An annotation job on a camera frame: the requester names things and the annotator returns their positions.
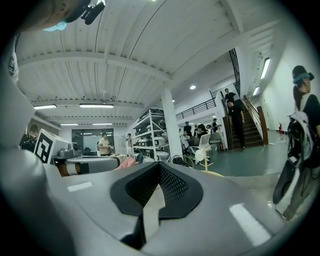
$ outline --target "fluorescent light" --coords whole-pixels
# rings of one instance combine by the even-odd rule
[[[259,88],[260,88],[260,87],[256,87],[256,88],[255,88],[254,93],[253,93],[252,96],[255,96],[255,95],[257,94],[257,92],[259,91]]]
[[[61,123],[61,126],[78,126],[78,123]]]
[[[93,123],[93,126],[111,126],[112,123]]]
[[[34,106],[33,108],[35,110],[45,110],[45,109],[55,109],[56,107],[57,107],[56,104],[50,104],[50,105]]]
[[[112,109],[114,105],[112,104],[79,104],[80,108],[107,108]]]
[[[263,67],[263,71],[262,71],[262,75],[261,75],[260,79],[265,78],[267,70],[268,70],[268,67],[269,67],[269,63],[270,63],[270,58],[266,58],[264,60],[264,67]]]

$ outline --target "pillar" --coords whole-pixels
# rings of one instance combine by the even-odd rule
[[[182,155],[182,148],[179,135],[179,127],[176,119],[176,110],[172,102],[171,91],[165,88],[161,93],[162,107],[168,135],[170,155],[173,158],[175,155]]]

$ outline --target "metal shelving unit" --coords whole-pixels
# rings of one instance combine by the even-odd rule
[[[152,138],[152,146],[133,146],[133,148],[134,149],[143,149],[143,150],[153,150],[155,161],[158,159],[158,156],[157,156],[157,148],[158,148],[158,146],[156,146],[156,144],[155,144],[155,135],[167,132],[167,130],[161,129],[155,122],[163,119],[164,117],[165,117],[164,114],[154,114],[154,113],[151,113],[151,110],[149,109],[149,114],[147,116],[145,116],[140,122],[138,122],[132,128],[132,130],[142,129],[142,128],[145,128],[148,125],[150,125],[150,131],[147,131],[147,132],[144,132],[142,134],[133,136],[132,139],[151,136],[151,138]]]

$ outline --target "ceiling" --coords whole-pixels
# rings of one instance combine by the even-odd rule
[[[259,52],[267,56],[272,45],[273,28],[261,29],[274,20],[269,5],[267,0],[108,0],[91,25],[79,19],[63,31],[23,32],[16,49],[18,86],[34,106],[57,105],[36,113],[53,124],[130,124],[159,100],[165,86],[173,96],[190,83],[211,87],[197,73],[203,67],[206,73],[219,71],[215,78],[230,76],[225,53],[237,46],[241,33],[251,33],[255,67]],[[114,108],[79,107],[99,102]]]

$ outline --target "stair railing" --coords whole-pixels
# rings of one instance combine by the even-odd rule
[[[248,100],[247,96],[243,96],[243,101],[244,101],[244,106],[247,108],[250,116],[252,117],[252,120],[255,122],[258,130],[261,128],[262,130],[262,136],[263,136],[263,144],[268,145],[269,144],[269,139],[268,139],[268,130],[267,130],[267,124],[266,124],[266,119],[265,115],[263,112],[263,109],[261,106],[258,106],[255,108],[255,106]]]
[[[224,123],[224,127],[225,127],[225,136],[226,136],[226,141],[228,143],[228,150],[232,150],[233,149],[233,136],[232,136],[232,127],[231,127],[231,123],[229,120],[229,112],[228,112],[228,105],[225,101],[225,97],[224,94],[222,93],[222,91],[220,91],[221,96],[222,96],[222,105],[224,108],[224,114],[225,117],[222,118],[223,123]]]

